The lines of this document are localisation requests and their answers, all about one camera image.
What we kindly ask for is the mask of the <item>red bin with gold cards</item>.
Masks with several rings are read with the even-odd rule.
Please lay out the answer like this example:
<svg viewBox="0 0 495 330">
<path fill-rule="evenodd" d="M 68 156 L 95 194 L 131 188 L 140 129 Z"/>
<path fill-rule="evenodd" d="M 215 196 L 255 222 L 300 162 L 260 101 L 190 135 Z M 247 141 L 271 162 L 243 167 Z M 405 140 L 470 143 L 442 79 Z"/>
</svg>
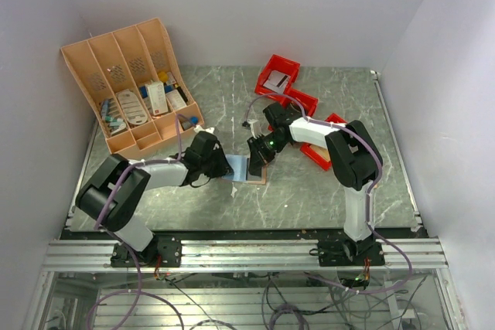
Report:
<svg viewBox="0 0 495 330">
<path fill-rule="evenodd" d="M 337 124 L 345 124 L 346 121 L 342 119 L 339 115 L 332 113 L 326 119 L 326 122 L 333 122 Z M 309 143 L 304 143 L 300 152 L 302 152 L 306 157 L 311 159 L 315 164 L 317 164 L 323 171 L 329 171 L 332 167 L 332 162 L 329 156 L 329 152 L 322 147 L 311 145 Z"/>
</svg>

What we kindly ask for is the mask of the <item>red bin with black cards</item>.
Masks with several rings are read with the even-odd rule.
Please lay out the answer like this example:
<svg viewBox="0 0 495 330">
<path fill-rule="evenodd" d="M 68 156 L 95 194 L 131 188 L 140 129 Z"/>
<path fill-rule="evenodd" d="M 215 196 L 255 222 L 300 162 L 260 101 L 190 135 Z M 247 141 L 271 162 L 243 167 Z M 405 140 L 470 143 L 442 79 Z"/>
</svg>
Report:
<svg viewBox="0 0 495 330">
<path fill-rule="evenodd" d="M 317 104 L 319 100 L 316 97 L 310 96 L 301 90 L 297 90 L 294 88 L 288 88 L 285 92 L 285 95 L 295 98 L 305 109 L 305 113 L 308 116 L 312 116 L 317 108 Z M 294 108 L 294 109 L 299 109 L 299 106 L 294 103 L 292 100 L 288 99 L 287 97 L 282 97 L 282 96 L 269 96 L 272 100 L 275 100 L 279 102 L 285 109 L 286 108 Z"/>
</svg>

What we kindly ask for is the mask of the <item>red bin with white cards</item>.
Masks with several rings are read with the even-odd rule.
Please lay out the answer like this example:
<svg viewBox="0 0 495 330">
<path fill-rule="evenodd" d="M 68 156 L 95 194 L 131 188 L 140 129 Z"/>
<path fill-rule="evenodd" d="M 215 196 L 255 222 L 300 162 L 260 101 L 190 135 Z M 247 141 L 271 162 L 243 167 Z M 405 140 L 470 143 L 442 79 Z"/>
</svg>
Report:
<svg viewBox="0 0 495 330">
<path fill-rule="evenodd" d="M 258 76 L 256 94 L 285 94 L 299 75 L 300 63 L 273 54 Z"/>
</svg>

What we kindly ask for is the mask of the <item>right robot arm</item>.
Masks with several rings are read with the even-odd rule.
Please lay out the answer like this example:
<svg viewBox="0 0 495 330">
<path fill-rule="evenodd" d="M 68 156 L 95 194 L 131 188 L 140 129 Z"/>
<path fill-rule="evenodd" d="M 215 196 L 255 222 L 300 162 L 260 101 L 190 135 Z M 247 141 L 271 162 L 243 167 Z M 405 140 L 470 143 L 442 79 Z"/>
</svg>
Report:
<svg viewBox="0 0 495 330">
<path fill-rule="evenodd" d="M 307 143 L 325 147 L 333 174 L 344 187 L 345 240 L 340 249 L 348 264 L 359 264 L 374 244 L 374 189 L 381 180 L 383 159 L 361 121 L 336 123 L 311 118 L 303 107 L 284 108 L 279 102 L 268 105 L 263 114 L 271 127 L 264 135 L 258 121 L 245 118 L 251 130 L 248 173 L 254 175 L 274 160 L 287 144 Z"/>
</svg>

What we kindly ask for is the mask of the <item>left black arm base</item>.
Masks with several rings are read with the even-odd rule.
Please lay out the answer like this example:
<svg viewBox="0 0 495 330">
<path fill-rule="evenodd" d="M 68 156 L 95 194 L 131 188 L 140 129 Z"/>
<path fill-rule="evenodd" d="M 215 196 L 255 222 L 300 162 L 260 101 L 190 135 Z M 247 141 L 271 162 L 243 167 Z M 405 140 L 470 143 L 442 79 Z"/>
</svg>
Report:
<svg viewBox="0 0 495 330">
<path fill-rule="evenodd" d="M 114 268 L 134 267 L 135 259 L 140 267 L 179 267 L 183 245 L 172 236 L 154 237 L 143 250 L 137 251 L 124 243 L 116 243 L 110 257 Z"/>
</svg>

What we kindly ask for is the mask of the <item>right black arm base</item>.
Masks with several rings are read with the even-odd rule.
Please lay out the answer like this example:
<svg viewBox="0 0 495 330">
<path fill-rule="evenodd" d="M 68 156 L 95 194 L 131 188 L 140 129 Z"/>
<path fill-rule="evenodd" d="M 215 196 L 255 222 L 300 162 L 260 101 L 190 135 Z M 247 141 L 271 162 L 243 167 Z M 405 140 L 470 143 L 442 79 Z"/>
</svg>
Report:
<svg viewBox="0 0 495 330">
<path fill-rule="evenodd" d="M 319 240 L 309 255 L 317 257 L 320 267 L 384 266 L 382 245 L 374 236 L 354 242 L 350 238 Z"/>
</svg>

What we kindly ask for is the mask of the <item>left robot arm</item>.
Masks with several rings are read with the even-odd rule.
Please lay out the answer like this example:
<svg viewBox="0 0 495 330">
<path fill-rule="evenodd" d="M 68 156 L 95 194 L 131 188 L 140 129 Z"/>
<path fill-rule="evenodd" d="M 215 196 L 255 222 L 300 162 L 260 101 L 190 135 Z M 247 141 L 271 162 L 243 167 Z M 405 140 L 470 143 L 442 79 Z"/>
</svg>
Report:
<svg viewBox="0 0 495 330">
<path fill-rule="evenodd" d="M 77 193 L 75 206 L 130 248 L 141 266 L 166 258 L 159 238 L 136 215 L 144 192 L 193 186 L 200 176 L 217 179 L 234 170 L 214 134 L 200 131 L 190 146 L 164 159 L 131 161 L 119 154 L 106 158 Z"/>
</svg>

